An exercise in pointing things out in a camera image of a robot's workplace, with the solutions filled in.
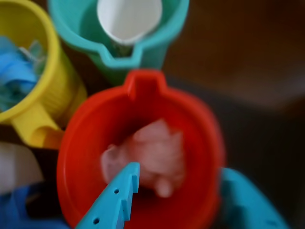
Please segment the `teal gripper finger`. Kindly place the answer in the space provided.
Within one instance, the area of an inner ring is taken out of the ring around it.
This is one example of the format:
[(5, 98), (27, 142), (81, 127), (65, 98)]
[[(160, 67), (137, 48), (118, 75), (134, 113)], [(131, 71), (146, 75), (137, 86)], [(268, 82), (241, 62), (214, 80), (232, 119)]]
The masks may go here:
[(230, 229), (290, 228), (266, 196), (242, 173), (222, 169), (222, 222)]
[(107, 185), (83, 216), (78, 229), (123, 229), (130, 220), (132, 197), (139, 191), (140, 164), (129, 163)]

